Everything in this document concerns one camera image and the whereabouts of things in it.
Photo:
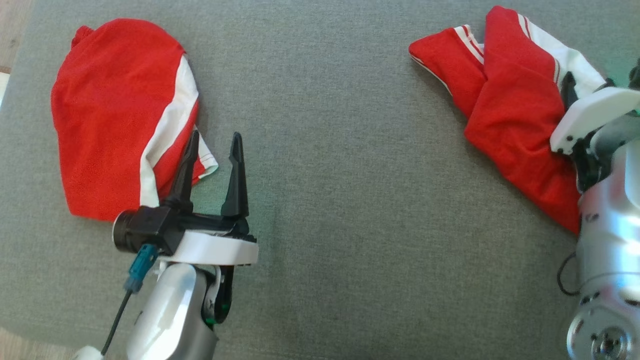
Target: red cloth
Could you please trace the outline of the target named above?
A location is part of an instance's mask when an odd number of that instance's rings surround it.
[[[51,91],[72,214],[113,221],[168,194],[198,110],[184,49],[147,21],[77,30]],[[194,182],[217,163],[200,141]]]
[[[533,26],[496,6],[486,16],[484,45],[460,26],[412,43],[409,52],[448,87],[468,118],[469,142],[527,198],[577,234],[576,174],[570,159],[549,145],[564,115],[560,63],[532,40]]]

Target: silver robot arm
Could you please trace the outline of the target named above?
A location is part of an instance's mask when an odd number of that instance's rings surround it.
[[[551,137],[578,172],[580,284],[566,338],[574,360],[640,360],[640,92],[575,102]]]
[[[567,335],[576,360],[640,359],[640,140],[582,196],[580,300]]]
[[[233,164],[220,215],[193,213],[190,201],[198,133],[192,134],[172,193],[160,206],[124,211],[113,226],[113,241],[138,253],[125,284],[127,295],[102,352],[81,349],[73,360],[102,360],[126,302],[160,262],[158,282],[139,314],[127,343],[128,360],[211,360],[218,338],[214,326],[225,321],[232,300],[235,266],[254,264],[258,245],[250,235],[244,154],[234,134]]]

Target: gray couch cushion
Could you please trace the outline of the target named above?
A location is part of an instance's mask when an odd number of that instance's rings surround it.
[[[482,39],[493,4],[37,2],[0,112],[0,326],[72,347],[106,337],[132,256],[110,224],[69,215],[49,92],[76,28],[136,17],[189,53],[222,160],[197,210],[220,208],[231,134],[244,137],[260,263],[236,273],[216,358],[565,359],[575,300],[554,277],[575,238],[465,142],[449,94],[407,55],[448,26]],[[503,5],[616,79],[640,53],[635,0]]]

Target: wooden floor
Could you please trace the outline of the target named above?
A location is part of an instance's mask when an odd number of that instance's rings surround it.
[[[0,0],[0,72],[11,72],[33,1]]]

